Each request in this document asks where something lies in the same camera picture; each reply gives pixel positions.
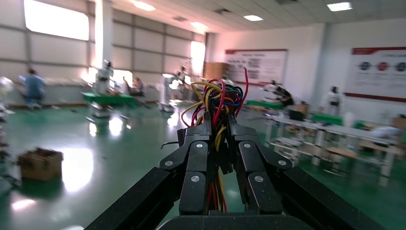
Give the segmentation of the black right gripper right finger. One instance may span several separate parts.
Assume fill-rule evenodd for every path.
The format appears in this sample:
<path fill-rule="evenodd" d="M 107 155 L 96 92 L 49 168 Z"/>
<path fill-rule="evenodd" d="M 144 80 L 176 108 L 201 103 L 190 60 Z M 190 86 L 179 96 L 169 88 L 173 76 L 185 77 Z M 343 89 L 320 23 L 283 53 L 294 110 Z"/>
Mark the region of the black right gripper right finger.
<path fill-rule="evenodd" d="M 382 226 L 228 117 L 229 148 L 252 230 L 380 230 Z"/>

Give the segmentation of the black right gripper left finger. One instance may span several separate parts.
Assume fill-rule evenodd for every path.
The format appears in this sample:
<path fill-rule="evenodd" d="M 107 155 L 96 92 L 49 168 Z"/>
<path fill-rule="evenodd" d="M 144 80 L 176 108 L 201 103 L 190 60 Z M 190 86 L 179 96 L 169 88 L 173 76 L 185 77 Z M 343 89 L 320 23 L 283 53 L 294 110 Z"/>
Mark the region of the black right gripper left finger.
<path fill-rule="evenodd" d="M 111 206 L 88 230 L 183 230 L 184 216 L 205 217 L 216 208 L 210 116 L 204 123 L 178 131 L 179 148 L 153 167 Z"/>

